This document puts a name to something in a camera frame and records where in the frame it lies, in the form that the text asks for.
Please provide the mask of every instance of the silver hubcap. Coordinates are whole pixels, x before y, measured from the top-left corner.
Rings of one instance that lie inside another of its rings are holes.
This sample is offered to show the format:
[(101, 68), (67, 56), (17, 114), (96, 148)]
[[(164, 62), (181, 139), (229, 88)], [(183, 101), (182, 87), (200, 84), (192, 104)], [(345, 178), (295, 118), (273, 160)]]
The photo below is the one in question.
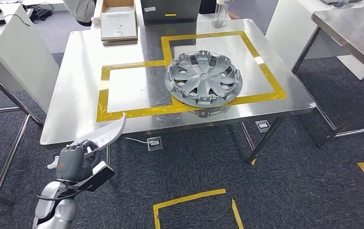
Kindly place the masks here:
[(242, 89), (240, 71), (230, 58), (197, 51), (182, 53), (172, 60), (165, 86), (181, 102), (203, 108), (232, 101)]

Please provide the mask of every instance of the white desk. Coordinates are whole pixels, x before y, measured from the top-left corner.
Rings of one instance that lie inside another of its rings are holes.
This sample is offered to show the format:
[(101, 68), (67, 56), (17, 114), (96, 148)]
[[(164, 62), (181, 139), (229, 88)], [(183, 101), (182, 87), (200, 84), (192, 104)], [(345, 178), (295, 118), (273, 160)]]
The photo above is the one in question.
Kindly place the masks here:
[(25, 89), (47, 113), (59, 67), (22, 5), (1, 4), (7, 24), (0, 27), (0, 81), (10, 91)]
[[(352, 3), (353, 8), (364, 7), (364, 0)], [(311, 20), (315, 11), (335, 10), (319, 0), (279, 0), (266, 33), (266, 38), (292, 69), (313, 36), (317, 25)], [(364, 78), (364, 65), (347, 55), (329, 36), (322, 33), (314, 42), (306, 59), (337, 56), (359, 78)]]

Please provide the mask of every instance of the hubcap center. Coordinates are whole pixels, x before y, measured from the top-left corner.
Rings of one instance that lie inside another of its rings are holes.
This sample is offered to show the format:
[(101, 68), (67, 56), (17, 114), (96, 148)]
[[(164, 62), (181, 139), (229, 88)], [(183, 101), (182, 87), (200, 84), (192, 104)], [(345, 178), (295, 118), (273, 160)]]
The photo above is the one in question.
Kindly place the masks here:
[(205, 79), (207, 79), (207, 77), (208, 77), (208, 75), (206, 73), (200, 74), (200, 79), (201, 80), (205, 80)]

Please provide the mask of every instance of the metal stand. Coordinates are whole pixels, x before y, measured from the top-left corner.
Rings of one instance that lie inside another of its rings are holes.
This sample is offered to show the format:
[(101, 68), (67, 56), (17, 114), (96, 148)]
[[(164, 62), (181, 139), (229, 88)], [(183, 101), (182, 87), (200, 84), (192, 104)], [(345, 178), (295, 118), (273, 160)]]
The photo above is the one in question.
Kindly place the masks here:
[(111, 165), (111, 145), (109, 144), (106, 147), (106, 163), (110, 166)]
[[(4, 113), (4, 112), (14, 112), (14, 111), (23, 111), (26, 116), (25, 119), (23, 120), (23, 123), (20, 127), (20, 131), (18, 133), (18, 135), (15, 138), (14, 144), (12, 145), (10, 154), (8, 155), (7, 161), (5, 162), (4, 167), (2, 168), (1, 174), (0, 174), (0, 190), (2, 187), (2, 184), (4, 183), (5, 177), (7, 175), (8, 169), (11, 166), (12, 163), (12, 159), (15, 156), (15, 153), (18, 149), (18, 145), (23, 137), (23, 134), (25, 133), (25, 128), (26, 128), (26, 124), (28, 123), (29, 119), (32, 119), (32, 121), (34, 123), (36, 123), (38, 126), (43, 126), (42, 122), (39, 121), (35, 115), (32, 114), (32, 112), (30, 112), (30, 110), (21, 102), (17, 99), (17, 97), (10, 92), (1, 82), (0, 82), (0, 90), (9, 98), (11, 99), (11, 101), (13, 101), (17, 107), (10, 107), (10, 108), (1, 108), (0, 109), (0, 113)], [(12, 202), (9, 199), (0, 197), (0, 204), (9, 206), (12, 204)]]
[(251, 163), (252, 166), (255, 165), (256, 162), (256, 155), (263, 149), (263, 147), (266, 145), (269, 138), (273, 135), (274, 132), (276, 132), (277, 128), (282, 124), (284, 120), (284, 117), (276, 118), (276, 120), (273, 122), (272, 126), (269, 128), (268, 132), (263, 136), (261, 141), (257, 146), (253, 143), (251, 136), (248, 133), (248, 130), (246, 129), (246, 126), (244, 123), (240, 123), (241, 128), (244, 131), (244, 135), (246, 140), (248, 141), (249, 147), (251, 148), (251, 154), (249, 157), (246, 158), (246, 160)]
[[(301, 53), (299, 59), (297, 60), (296, 64), (294, 65), (292, 72), (295, 75), (300, 64), (303, 62), (304, 58), (306, 57), (308, 51), (310, 50), (311, 46), (313, 45), (315, 39), (318, 36), (318, 33), (321, 31), (321, 28), (318, 27), (312, 38), (309, 40), (309, 42), (307, 43), (305, 49), (303, 50), (303, 52)], [(355, 135), (355, 134), (360, 134), (360, 133), (364, 133), (364, 129), (359, 129), (359, 130), (351, 130), (351, 131), (346, 131), (346, 132), (341, 132), (344, 129), (346, 129), (350, 124), (352, 124), (354, 121), (356, 121), (357, 119), (359, 119), (363, 114), (364, 114), (364, 107), (358, 109), (356, 112), (354, 112), (350, 117), (348, 117), (342, 124), (340, 124), (338, 127), (336, 127), (332, 121), (329, 119), (329, 117), (325, 114), (325, 112), (322, 110), (322, 108), (319, 106), (319, 104), (316, 102), (316, 100), (314, 99), (314, 97), (310, 94), (310, 92), (307, 90), (307, 88), (304, 86), (304, 84), (300, 81), (301, 85), (304, 87), (304, 89), (306, 90), (306, 92), (311, 96), (311, 98), (314, 100), (315, 105), (317, 107), (318, 112), (321, 114), (321, 116), (323, 117), (323, 119), (325, 120), (325, 122), (329, 125), (329, 127), (331, 128), (331, 131), (329, 132), (329, 134), (322, 138), (321, 140), (318, 141), (317, 146), (323, 146), (325, 145), (329, 140), (334, 139), (335, 137), (342, 137), (342, 136), (348, 136), (348, 135)]]

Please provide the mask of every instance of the steel table top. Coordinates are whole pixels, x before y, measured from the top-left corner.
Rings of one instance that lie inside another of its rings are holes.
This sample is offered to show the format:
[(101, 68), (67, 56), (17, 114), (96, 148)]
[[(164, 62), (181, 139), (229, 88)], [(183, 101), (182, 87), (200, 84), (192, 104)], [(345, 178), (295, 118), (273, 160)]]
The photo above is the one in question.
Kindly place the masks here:
[(364, 7), (315, 12), (312, 20), (364, 64)]
[[(127, 115), (124, 133), (159, 133), (309, 113), (315, 103), (252, 20), (139, 27), (137, 42), (70, 34), (40, 143), (69, 142)], [(183, 52), (226, 55), (243, 76), (230, 104), (198, 110), (165, 89), (166, 66)]]

